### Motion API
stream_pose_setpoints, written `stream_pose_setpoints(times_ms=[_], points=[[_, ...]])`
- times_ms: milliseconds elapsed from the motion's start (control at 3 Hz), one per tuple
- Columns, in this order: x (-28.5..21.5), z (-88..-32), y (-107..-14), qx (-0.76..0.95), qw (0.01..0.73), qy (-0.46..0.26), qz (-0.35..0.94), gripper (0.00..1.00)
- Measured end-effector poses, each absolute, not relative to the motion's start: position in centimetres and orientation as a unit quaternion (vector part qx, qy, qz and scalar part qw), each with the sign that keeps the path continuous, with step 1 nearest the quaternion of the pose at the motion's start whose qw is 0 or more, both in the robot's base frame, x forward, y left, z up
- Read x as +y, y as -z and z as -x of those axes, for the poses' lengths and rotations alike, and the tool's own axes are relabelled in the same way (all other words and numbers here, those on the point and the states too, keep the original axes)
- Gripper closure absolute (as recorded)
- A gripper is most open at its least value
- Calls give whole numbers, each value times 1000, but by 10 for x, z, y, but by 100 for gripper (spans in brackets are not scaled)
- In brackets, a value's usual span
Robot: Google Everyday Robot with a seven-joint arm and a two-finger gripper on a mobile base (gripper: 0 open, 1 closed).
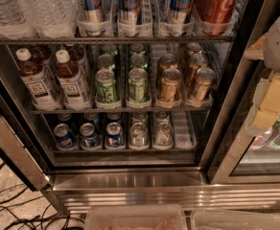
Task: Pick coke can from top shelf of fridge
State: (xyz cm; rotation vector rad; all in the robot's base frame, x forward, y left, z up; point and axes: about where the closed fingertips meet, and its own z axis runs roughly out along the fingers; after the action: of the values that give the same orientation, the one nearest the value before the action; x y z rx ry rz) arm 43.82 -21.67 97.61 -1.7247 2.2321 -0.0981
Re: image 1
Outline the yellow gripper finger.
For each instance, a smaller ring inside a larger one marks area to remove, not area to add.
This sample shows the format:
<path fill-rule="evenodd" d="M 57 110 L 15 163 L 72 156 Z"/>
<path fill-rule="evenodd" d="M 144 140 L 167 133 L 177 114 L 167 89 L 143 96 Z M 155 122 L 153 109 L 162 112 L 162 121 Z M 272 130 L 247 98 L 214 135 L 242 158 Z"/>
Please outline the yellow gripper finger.
<path fill-rule="evenodd" d="M 280 73 L 260 79 L 246 118 L 246 131 L 257 136 L 270 129 L 280 116 Z"/>
<path fill-rule="evenodd" d="M 246 49 L 244 57 L 251 60 L 263 60 L 266 38 L 267 34 L 263 34 L 259 37 L 250 47 Z"/>

